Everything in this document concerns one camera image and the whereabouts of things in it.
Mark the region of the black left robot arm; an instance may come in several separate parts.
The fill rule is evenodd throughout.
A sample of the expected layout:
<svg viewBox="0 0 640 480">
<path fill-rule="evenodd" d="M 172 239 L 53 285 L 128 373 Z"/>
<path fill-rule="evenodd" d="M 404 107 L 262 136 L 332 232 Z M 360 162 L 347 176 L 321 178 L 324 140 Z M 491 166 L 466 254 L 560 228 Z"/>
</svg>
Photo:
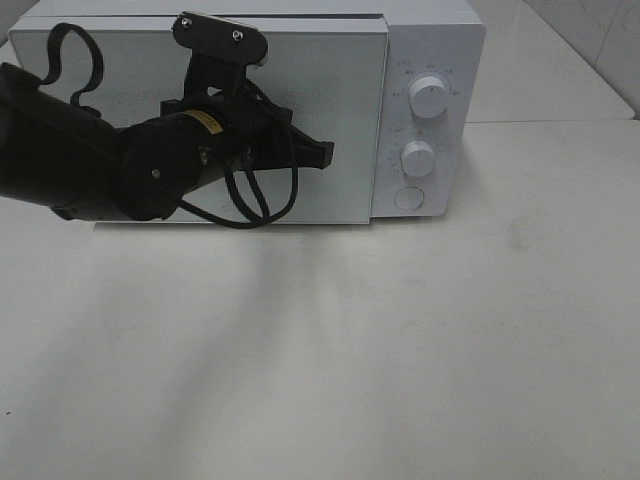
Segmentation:
<svg viewBox="0 0 640 480">
<path fill-rule="evenodd" d="M 151 221 L 177 210 L 235 229 L 275 222 L 261 170 L 324 169 L 334 146 L 292 123 L 254 84 L 228 101 L 201 93 L 116 128 L 1 66 L 1 193 L 65 220 Z"/>
</svg>

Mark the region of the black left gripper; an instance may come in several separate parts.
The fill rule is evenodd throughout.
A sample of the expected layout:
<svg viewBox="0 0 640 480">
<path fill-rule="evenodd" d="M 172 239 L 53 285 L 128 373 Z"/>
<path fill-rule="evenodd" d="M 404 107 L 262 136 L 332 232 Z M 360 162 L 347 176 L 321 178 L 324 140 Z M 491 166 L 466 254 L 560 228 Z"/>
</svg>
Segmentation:
<svg viewBox="0 0 640 480">
<path fill-rule="evenodd" d="M 229 100 L 203 93 L 161 103 L 159 173 L 223 175 L 225 172 L 326 169 L 334 143 L 291 126 L 293 112 L 243 93 Z"/>
</svg>

